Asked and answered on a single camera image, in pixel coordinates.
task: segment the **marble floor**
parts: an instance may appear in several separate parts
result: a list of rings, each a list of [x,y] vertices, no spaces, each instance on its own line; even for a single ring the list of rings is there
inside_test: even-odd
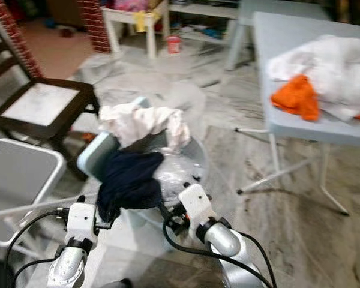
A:
[[[235,229],[260,241],[279,287],[360,287],[360,148],[340,147],[329,163],[328,189],[349,209],[349,217],[317,189],[318,163],[239,196],[237,189],[272,173],[268,139],[234,132],[235,127],[263,127],[256,65],[227,73],[226,51],[197,41],[184,41],[178,55],[161,49],[156,61],[146,58],[144,46],[144,38],[133,37],[123,43],[120,55],[92,55],[73,79],[94,84],[102,105],[144,95],[153,105],[184,110],[192,133],[208,151],[206,188],[214,209]],[[92,115],[82,115],[74,128],[97,132],[98,123]],[[283,166],[319,151],[318,143],[277,140]],[[96,191],[98,185],[93,179],[76,182],[67,172],[53,197]],[[54,238],[53,251],[64,232],[58,225],[44,226]],[[250,244],[248,250],[268,277],[260,253]],[[48,267],[39,265],[27,288],[44,287]],[[174,251],[157,227],[147,223],[132,231],[121,217],[112,230],[100,233],[83,287],[99,288],[124,277],[136,287],[222,287],[214,261]]]

